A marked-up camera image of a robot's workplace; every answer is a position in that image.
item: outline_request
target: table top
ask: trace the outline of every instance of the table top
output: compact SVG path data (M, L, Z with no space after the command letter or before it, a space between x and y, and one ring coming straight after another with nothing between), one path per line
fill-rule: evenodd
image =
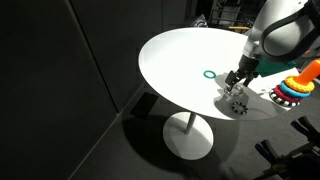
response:
M213 28L183 28L153 37L141 49L139 67L145 80L169 101L192 112L224 120L259 120L274 117L290 108L274 103L269 91L289 75L290 69L254 79L245 93L224 95L228 73L238 69L247 36ZM208 79L203 73L215 72ZM232 103L247 105L246 115L232 111Z

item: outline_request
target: ring stacking toy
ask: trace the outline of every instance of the ring stacking toy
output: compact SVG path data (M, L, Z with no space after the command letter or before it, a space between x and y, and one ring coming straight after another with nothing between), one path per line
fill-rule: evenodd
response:
M310 96L315 87L312 80L319 74L320 58L315 59L299 76L288 76L270 91L270 98L285 107L297 106L301 99Z

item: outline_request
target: gray wall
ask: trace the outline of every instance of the gray wall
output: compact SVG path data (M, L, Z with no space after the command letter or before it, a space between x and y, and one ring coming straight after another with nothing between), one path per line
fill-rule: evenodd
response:
M186 0L71 0L118 111L143 82L138 55L151 37L182 27Z
M142 84L140 48L181 27L184 9L185 0L1 1L0 179L67 179Z
M0 179L67 179L115 119L63 0L0 2Z

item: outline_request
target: dark floor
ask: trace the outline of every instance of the dark floor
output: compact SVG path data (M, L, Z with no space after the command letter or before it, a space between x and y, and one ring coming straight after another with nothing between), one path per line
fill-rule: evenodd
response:
M240 122L204 117L214 133L212 150L200 160L182 160L165 146L162 126L169 116L184 109L159 97L148 118L137 118L130 111L144 92L156 94L144 86L70 179L249 180L269 168L255 143L269 139L279 154L305 144L306 138L290 126L292 120L304 115L320 130L317 85L300 106L272 119Z

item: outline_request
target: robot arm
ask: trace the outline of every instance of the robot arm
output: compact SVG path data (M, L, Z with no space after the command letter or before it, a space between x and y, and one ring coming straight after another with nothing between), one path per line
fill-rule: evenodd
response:
M281 65L317 48L320 45L319 7L320 0L268 0L248 36L239 69L231 71L225 80L227 90L231 91L243 79L246 79L244 86L248 86L261 73L256 70L261 60Z

